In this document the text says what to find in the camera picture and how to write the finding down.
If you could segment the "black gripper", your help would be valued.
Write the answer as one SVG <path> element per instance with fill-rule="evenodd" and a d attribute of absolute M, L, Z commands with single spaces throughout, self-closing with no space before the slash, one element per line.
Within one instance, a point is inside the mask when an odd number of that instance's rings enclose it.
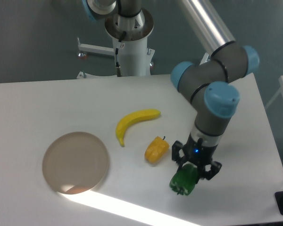
<path fill-rule="evenodd" d="M 183 145 L 180 141 L 175 141 L 172 145 L 172 161 L 178 165 L 177 171 L 180 171 L 186 162 L 194 164 L 199 171 L 199 179 L 211 180 L 222 168 L 222 164 L 213 161 L 213 154 L 218 144 L 205 144 L 205 137 L 193 138 L 189 135 L 187 143 Z"/>

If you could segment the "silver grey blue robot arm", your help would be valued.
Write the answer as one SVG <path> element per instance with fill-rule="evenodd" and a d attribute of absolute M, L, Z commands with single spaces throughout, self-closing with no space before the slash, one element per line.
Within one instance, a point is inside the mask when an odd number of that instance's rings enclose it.
<path fill-rule="evenodd" d="M 181 62 L 171 72 L 172 84 L 197 113 L 186 144 L 172 145 L 172 160 L 180 169 L 193 164 L 196 180 L 210 180 L 222 167 L 212 156 L 240 100 L 232 82 L 254 72 L 259 56 L 251 46 L 237 44 L 208 0 L 177 4 L 210 60 L 200 65 Z M 147 38 L 154 21 L 142 2 L 84 0 L 83 7 L 90 20 L 105 20 L 117 77 L 149 75 L 153 51 L 147 47 Z"/>

